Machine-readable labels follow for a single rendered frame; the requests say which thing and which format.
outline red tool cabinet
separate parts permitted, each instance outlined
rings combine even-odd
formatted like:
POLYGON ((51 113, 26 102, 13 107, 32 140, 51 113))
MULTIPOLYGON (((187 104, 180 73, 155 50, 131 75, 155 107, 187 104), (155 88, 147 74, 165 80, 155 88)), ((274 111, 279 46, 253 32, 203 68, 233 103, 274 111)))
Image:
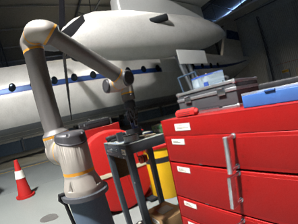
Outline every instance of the red tool cabinet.
POLYGON ((295 101, 162 121, 183 224, 298 223, 297 112, 295 101))

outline robotic arm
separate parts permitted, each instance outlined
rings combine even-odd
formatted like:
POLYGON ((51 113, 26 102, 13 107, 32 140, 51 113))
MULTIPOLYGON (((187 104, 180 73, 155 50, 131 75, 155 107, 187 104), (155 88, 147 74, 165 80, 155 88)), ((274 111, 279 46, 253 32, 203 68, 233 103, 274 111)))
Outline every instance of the robotic arm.
POLYGON ((36 101, 48 159, 60 165, 65 178, 64 192, 68 198, 88 196, 102 188, 103 182, 94 170, 86 135, 83 130, 67 131, 55 100, 44 55, 44 46, 52 45, 70 57, 104 74, 105 92, 120 92, 132 128, 138 126, 132 88, 133 74, 123 71, 105 58, 87 49, 58 26, 46 20, 33 20, 23 31, 20 45, 25 57, 31 87, 36 101))

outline airplane window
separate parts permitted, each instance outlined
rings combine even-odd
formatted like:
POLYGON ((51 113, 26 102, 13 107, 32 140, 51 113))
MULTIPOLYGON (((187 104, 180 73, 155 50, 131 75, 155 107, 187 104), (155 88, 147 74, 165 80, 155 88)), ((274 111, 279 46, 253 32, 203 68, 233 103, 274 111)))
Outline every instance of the airplane window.
POLYGON ((15 91, 15 90, 16 90, 16 85, 15 85, 14 83, 11 83, 11 84, 8 86, 8 90, 9 90, 10 92, 15 91))
POLYGON ((155 66, 155 69, 159 72, 161 70, 161 68, 159 67, 159 65, 155 66))
POLYGON ((78 80, 78 76, 75 75, 75 74, 72 74, 72 75, 71 75, 71 80, 73 80, 73 81, 78 80))
POLYGON ((58 79, 56 77, 54 77, 54 76, 52 77, 51 80, 52 80, 52 84, 58 83, 58 79))
POLYGON ((95 71, 90 72, 90 76, 91 76, 91 78, 96 78, 96 73, 95 73, 95 71))
POLYGON ((146 70, 147 70, 147 69, 146 69, 145 66, 142 66, 142 67, 141 67, 141 71, 142 71, 142 72, 146 72, 146 70))

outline yellow barrel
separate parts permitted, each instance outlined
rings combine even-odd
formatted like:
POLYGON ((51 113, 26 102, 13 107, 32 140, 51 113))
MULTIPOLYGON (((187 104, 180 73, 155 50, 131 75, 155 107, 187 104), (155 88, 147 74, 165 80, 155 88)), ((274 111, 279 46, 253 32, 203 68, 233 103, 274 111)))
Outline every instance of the yellow barrel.
MULTIPOLYGON (((172 169, 169 162, 167 145, 164 143, 159 146, 155 146, 153 147, 153 152, 154 152, 154 158, 156 161, 156 166, 157 166, 157 171, 160 179, 163 196, 165 199, 174 198, 177 196, 177 194, 176 194, 172 169)), ((149 178, 151 182, 152 193, 155 196, 157 196, 149 161, 147 162, 147 170, 148 170, 149 178)))

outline traffic cone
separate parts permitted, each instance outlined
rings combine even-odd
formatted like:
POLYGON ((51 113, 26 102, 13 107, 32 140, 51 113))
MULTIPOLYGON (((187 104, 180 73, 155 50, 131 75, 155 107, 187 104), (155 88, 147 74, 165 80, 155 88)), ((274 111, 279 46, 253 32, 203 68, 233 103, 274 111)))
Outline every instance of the traffic cone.
POLYGON ((24 200, 27 198, 32 197, 35 195, 35 191, 32 191, 29 187, 29 184, 25 178, 25 173, 20 167, 20 164, 17 159, 13 161, 14 163, 14 175, 17 182, 17 188, 18 188, 18 196, 17 200, 24 200))

